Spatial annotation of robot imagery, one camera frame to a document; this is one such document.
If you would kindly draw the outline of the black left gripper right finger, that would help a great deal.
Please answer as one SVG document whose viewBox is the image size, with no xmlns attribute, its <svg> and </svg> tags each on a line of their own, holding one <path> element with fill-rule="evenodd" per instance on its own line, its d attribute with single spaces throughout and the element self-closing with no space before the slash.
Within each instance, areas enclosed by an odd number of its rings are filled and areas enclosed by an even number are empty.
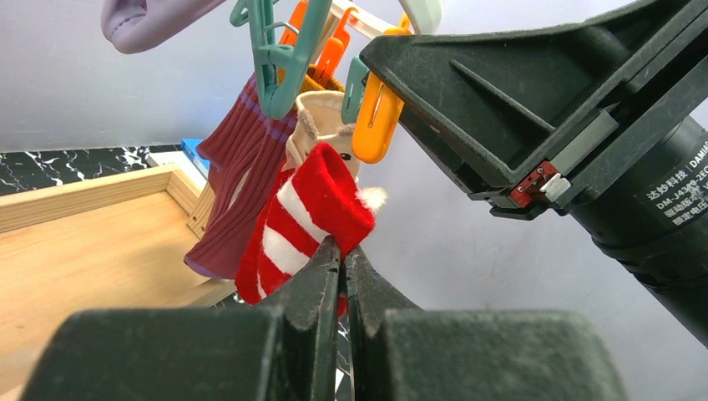
<svg viewBox="0 0 708 401">
<path fill-rule="evenodd" d="M 360 249 L 343 261 L 356 400 L 625 400 L 607 347 L 567 311 L 425 311 Z"/>
</svg>

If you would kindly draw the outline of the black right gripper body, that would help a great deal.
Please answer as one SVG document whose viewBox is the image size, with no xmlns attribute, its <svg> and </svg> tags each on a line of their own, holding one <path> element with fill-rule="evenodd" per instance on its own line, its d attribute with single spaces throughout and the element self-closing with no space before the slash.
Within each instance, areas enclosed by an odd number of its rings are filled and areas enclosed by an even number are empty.
<svg viewBox="0 0 708 401">
<path fill-rule="evenodd" d="M 489 188 L 475 174 L 470 199 L 486 201 L 499 216 L 531 220 L 547 209 L 568 213 L 607 191 L 659 133 L 695 107 L 675 88 L 707 55 L 707 4 L 683 2 L 685 24 L 673 22 L 675 33 L 635 75 L 637 93 L 584 119 L 569 141 L 551 148 L 515 185 Z"/>
</svg>

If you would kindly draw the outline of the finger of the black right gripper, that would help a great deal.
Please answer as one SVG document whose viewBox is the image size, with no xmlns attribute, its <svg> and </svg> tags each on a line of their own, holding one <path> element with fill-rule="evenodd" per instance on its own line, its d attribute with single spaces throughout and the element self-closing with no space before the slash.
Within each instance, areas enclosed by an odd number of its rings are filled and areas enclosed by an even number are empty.
<svg viewBox="0 0 708 401">
<path fill-rule="evenodd" d="M 638 1 L 583 23 L 506 33 L 382 36 L 363 63 L 489 188 L 518 183 L 580 123 L 638 92 L 683 1 Z"/>
</svg>

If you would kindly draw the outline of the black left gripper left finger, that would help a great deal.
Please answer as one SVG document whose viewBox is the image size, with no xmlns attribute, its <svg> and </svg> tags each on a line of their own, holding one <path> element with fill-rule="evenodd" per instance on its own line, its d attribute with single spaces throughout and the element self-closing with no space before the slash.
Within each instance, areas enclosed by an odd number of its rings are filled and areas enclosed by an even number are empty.
<svg viewBox="0 0 708 401">
<path fill-rule="evenodd" d="M 254 306 L 93 309 L 67 318 L 23 400 L 331 400 L 340 252 Z"/>
</svg>

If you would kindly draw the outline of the red white striped sock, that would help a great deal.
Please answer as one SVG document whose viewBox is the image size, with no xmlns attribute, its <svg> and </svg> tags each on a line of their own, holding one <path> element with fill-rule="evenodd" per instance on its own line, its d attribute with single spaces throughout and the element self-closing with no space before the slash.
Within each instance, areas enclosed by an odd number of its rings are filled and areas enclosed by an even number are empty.
<svg viewBox="0 0 708 401">
<path fill-rule="evenodd" d="M 383 188 L 358 187 L 332 145 L 316 145 L 301 165 L 276 178 L 235 275 L 240 298 L 255 305 L 268 297 L 328 236 L 347 255 L 374 230 L 386 202 Z"/>
</svg>

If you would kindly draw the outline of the purple sock with yellow cuff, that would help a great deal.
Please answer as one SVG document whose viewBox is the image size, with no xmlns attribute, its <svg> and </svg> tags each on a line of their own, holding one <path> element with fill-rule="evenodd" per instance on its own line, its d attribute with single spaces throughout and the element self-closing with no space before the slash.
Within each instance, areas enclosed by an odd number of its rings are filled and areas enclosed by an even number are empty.
<svg viewBox="0 0 708 401">
<path fill-rule="evenodd" d="M 325 87 L 307 71 L 300 93 L 344 91 L 335 79 Z M 256 81 L 250 77 L 230 112 L 197 150 L 210 162 L 208 183 L 215 193 L 205 232 L 185 255 L 185 264 L 202 276 L 233 279 L 252 237 L 257 217 L 286 163 L 286 141 L 296 127 L 296 106 L 280 120 L 261 110 Z"/>
</svg>

